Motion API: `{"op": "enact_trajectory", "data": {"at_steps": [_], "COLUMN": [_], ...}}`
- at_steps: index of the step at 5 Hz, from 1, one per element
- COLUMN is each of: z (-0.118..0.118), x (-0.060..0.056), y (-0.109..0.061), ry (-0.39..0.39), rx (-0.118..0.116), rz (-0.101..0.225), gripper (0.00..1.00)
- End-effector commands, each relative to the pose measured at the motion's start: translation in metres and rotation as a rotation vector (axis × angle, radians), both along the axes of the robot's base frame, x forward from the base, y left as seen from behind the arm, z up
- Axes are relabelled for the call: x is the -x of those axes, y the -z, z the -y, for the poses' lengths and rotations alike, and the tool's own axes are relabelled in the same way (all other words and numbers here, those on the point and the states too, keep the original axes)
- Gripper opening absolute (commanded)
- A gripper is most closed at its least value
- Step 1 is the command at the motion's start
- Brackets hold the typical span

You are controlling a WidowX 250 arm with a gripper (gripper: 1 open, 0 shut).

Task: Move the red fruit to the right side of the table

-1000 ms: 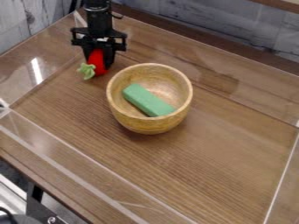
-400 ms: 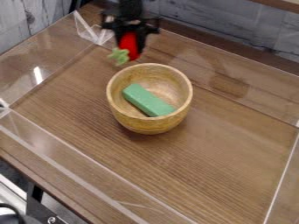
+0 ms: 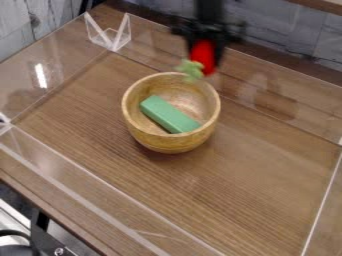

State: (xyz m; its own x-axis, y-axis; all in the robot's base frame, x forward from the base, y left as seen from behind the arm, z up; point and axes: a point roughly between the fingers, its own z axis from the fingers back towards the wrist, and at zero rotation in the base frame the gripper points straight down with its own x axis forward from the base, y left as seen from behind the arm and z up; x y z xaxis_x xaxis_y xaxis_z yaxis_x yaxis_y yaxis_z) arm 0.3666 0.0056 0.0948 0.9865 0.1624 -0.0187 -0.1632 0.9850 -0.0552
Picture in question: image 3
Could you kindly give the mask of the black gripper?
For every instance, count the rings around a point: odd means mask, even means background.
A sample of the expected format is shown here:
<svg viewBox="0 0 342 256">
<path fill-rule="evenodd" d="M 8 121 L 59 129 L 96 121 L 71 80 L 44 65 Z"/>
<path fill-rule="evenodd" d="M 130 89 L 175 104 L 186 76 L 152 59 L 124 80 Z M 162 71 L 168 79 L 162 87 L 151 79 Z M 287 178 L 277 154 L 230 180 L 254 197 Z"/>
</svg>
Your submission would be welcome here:
<svg viewBox="0 0 342 256">
<path fill-rule="evenodd" d="M 204 23 L 195 19 L 183 19 L 171 26 L 171 33 L 187 41 L 188 59 L 192 60 L 195 41 L 215 42 L 215 66 L 219 66 L 224 54 L 226 43 L 240 42 L 246 35 L 244 22 Z"/>
</svg>

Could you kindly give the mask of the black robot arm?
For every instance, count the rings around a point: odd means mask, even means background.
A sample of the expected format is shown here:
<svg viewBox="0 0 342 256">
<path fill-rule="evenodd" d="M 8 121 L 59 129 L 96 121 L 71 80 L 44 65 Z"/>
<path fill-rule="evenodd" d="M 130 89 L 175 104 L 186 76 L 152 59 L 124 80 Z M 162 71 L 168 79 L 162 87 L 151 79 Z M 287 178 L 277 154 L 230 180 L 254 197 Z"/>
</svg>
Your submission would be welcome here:
<svg viewBox="0 0 342 256">
<path fill-rule="evenodd" d="M 204 72 L 211 73 L 227 45 L 243 42 L 246 27 L 244 21 L 224 20 L 224 0 L 195 0 L 195 15 L 176 16 L 171 33 L 186 40 L 190 60 L 202 63 Z"/>
</svg>

